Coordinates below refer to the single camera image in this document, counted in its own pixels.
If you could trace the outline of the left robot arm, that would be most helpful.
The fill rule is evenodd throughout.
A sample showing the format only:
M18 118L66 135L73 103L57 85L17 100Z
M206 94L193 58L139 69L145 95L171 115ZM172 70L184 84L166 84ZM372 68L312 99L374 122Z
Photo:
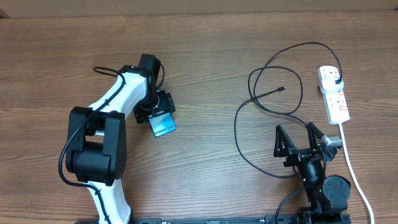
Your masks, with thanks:
M71 110L58 173L66 184L89 190L96 223L134 223L121 181L127 165L126 120L133 115L137 123L148 123L155 137L165 136L176 130L175 105L161 90L164 65L155 55L142 54L136 66L93 70L116 81L98 101Z

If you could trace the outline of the white power strip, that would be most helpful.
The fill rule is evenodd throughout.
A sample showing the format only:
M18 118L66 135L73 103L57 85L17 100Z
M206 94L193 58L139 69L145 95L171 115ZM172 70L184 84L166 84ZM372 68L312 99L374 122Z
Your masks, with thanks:
M319 84L322 78L334 77L340 79L339 70L336 67L324 65L318 71ZM343 89L330 94L323 94L326 117L329 124L342 124L350 119L349 111Z

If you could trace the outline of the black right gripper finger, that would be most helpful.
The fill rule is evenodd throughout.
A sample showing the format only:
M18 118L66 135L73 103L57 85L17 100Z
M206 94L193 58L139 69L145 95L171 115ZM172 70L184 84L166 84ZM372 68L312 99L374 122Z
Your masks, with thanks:
M325 135L312 122L306 125L308 141L311 149L316 149L321 138Z
M274 157L287 157L293 150L296 150L296 146L290 136L281 125L276 126Z

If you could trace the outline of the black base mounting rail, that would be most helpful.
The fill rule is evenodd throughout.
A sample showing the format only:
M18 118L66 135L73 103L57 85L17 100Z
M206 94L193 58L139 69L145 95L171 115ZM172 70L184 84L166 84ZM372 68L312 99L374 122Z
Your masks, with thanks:
M162 220L160 218L137 218L128 221L128 224L294 224L305 223L296 215L279 215L278 222L274 215L266 215L263 218L211 218L211 219L174 219Z

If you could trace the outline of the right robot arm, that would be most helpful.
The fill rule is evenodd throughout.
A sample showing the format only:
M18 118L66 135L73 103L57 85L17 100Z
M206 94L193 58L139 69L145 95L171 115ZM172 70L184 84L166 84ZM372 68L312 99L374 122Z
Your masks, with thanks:
M295 146L285 129L275 129L274 157L283 157L285 167L296 168L303 187L288 195L278 206L272 223L350 223L348 209L351 183L340 175L326 175L326 165L343 146L339 136L327 136L313 123L306 125L309 148ZM281 215L282 206L293 196L305 192L308 206L295 214Z

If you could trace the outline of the Samsung Galaxy smartphone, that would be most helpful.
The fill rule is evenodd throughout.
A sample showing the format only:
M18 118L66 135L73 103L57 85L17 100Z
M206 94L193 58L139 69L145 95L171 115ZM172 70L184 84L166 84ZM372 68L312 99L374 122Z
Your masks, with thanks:
M174 132L177 128L170 113L149 119L154 136L159 138Z

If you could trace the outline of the white charger adapter plug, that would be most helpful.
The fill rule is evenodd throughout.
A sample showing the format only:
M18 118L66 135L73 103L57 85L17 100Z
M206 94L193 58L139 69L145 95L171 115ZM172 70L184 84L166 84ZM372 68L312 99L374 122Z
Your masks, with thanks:
M334 77L331 78L322 78L320 80L320 91L323 94L330 94L330 93L334 93L337 91L340 91L344 88L344 81L337 79L335 80Z

